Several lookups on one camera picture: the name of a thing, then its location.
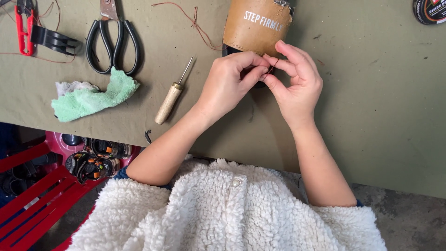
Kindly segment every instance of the hand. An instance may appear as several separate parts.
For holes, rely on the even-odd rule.
[[[274,75],[265,74],[263,82],[269,87],[279,104],[280,111],[291,130],[314,123],[314,107],[322,91],[322,78],[316,64],[305,51],[282,40],[276,43],[277,52],[288,60],[264,55],[263,58],[291,77],[291,86],[285,87]]]
[[[246,93],[268,72],[270,64],[252,51],[218,58],[195,105],[211,123],[235,108]],[[250,70],[244,77],[242,71]]]

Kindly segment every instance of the forearm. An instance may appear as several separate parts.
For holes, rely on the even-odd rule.
[[[140,183],[162,186],[170,182],[196,139],[211,121],[195,106],[128,166],[127,175]]]
[[[291,131],[309,202],[314,206],[355,206],[356,198],[314,121]]]

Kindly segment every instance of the white fleece jacket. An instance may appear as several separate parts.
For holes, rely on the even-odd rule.
[[[110,180],[68,250],[387,250],[371,208],[309,206],[292,180],[224,159],[185,161],[172,191]]]

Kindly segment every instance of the green cloth rag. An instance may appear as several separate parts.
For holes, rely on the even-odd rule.
[[[60,122],[68,122],[124,102],[139,85],[132,77],[113,67],[106,92],[77,89],[52,100],[51,107]]]

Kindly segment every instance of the black scissor handle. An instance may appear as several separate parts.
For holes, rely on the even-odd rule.
[[[136,71],[138,71],[138,69],[139,69],[141,48],[138,43],[138,36],[136,35],[136,32],[135,32],[132,24],[130,24],[130,22],[128,20],[118,21],[118,40],[116,41],[115,51],[113,54],[113,65],[115,66],[115,68],[117,70],[119,70],[118,69],[119,68],[118,60],[119,60],[119,57],[121,57],[122,45],[124,43],[124,26],[129,34],[130,38],[132,39],[133,46],[135,47],[135,64],[133,65],[133,68],[131,70],[129,70],[128,72],[125,73],[126,75],[130,76],[133,73],[135,73]]]
[[[110,59],[110,65],[108,66],[108,69],[103,71],[101,70],[98,65],[96,64],[96,58],[93,55],[93,42],[96,38],[96,35],[98,33],[98,28],[100,30],[101,33],[101,37],[102,37],[102,41],[104,42],[105,45],[105,49],[107,50],[108,53],[108,58]],[[112,70],[112,66],[113,66],[113,48],[112,48],[112,44],[110,43],[110,39],[107,36],[107,30],[106,30],[106,25],[105,25],[105,21],[103,20],[95,20],[93,22],[93,25],[91,26],[90,32],[88,33],[88,37],[87,37],[87,44],[85,46],[85,52],[87,54],[87,60],[88,63],[90,64],[91,68],[93,68],[93,70],[95,70],[97,73],[100,74],[108,74],[110,73],[110,71]]]

